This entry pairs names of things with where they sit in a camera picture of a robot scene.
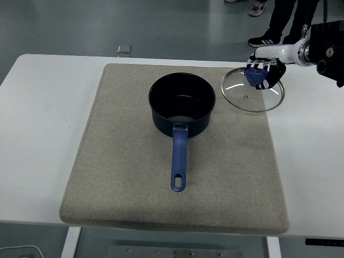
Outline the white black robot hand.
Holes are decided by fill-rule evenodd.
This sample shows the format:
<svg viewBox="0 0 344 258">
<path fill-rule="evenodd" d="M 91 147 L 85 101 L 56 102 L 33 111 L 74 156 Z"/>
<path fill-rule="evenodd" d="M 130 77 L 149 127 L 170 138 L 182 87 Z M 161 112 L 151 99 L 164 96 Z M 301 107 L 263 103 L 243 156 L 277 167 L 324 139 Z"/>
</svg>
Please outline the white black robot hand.
<svg viewBox="0 0 344 258">
<path fill-rule="evenodd" d="M 287 64 L 307 66 L 304 57 L 308 40 L 300 39 L 291 45 L 259 47 L 248 58 L 244 76 L 257 90 L 273 88 L 286 72 Z"/>
</svg>

